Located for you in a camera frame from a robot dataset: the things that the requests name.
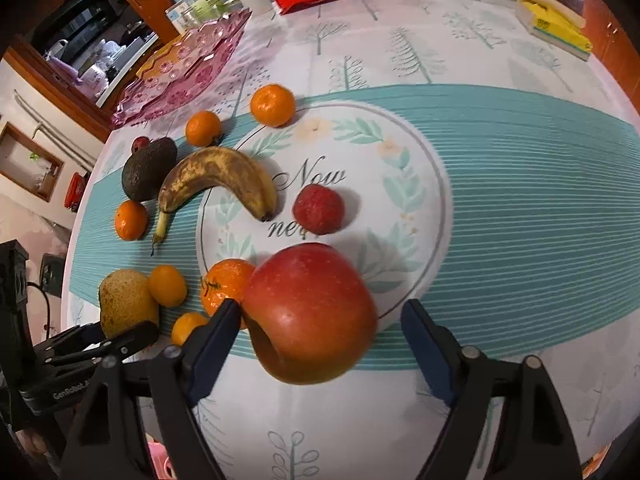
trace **pink container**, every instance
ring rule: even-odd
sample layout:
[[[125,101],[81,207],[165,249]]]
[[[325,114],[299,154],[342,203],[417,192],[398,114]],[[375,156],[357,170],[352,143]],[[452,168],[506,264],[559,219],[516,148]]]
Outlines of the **pink container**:
[[[151,462],[156,470],[156,476],[159,480],[175,480],[176,477],[172,475],[171,462],[169,462],[169,456],[166,453],[166,449],[159,442],[148,442],[149,454],[151,455]]]

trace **orange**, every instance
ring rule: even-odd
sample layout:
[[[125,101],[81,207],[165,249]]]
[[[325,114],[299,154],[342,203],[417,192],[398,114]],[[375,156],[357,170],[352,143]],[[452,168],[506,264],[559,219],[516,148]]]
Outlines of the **orange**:
[[[194,328],[206,325],[209,320],[197,312],[187,312],[175,320],[171,330],[171,342],[174,345],[182,346],[191,335]]]
[[[200,282],[200,301],[204,310],[213,316],[226,298],[242,304],[244,288],[255,267],[239,258],[221,260],[209,269]],[[246,328],[244,321],[241,328]]]
[[[296,113],[296,98],[284,86],[263,86],[251,97],[249,110],[259,123],[277,128],[287,123]]]
[[[187,284],[174,266],[158,265],[151,271],[146,283],[154,300],[162,306],[178,306],[187,297]]]
[[[203,110],[192,115],[184,129],[191,146],[209,146],[222,132],[220,118],[213,112]]]
[[[138,240],[146,230],[149,215],[142,204],[126,200],[116,209],[113,226],[120,238],[130,242]]]

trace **pink glass tray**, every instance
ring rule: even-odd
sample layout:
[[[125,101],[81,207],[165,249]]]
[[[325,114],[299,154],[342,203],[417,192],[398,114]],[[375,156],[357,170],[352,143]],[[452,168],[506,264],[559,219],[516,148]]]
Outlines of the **pink glass tray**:
[[[125,88],[113,125],[155,119],[201,94],[236,49],[250,15],[243,9],[187,32]]]

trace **red apple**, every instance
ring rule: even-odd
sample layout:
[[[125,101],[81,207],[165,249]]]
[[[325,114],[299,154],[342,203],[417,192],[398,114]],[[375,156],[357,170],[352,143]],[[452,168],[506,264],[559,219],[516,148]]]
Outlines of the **red apple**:
[[[133,141],[133,144],[131,145],[131,153],[135,153],[137,150],[141,150],[145,146],[148,146],[150,142],[151,141],[148,137],[136,137],[136,139]]]
[[[334,379],[376,335],[373,299],[353,266],[318,243],[283,249],[252,274],[242,302],[258,360],[290,384]]]

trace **ripe banana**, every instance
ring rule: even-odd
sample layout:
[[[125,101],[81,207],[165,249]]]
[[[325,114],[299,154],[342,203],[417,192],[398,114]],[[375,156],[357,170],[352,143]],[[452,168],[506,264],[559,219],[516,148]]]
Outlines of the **ripe banana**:
[[[180,161],[162,183],[158,195],[160,216],[153,246],[164,240],[172,212],[199,191],[214,186],[226,187],[261,222],[273,218],[278,195],[267,172],[244,153],[210,146]]]

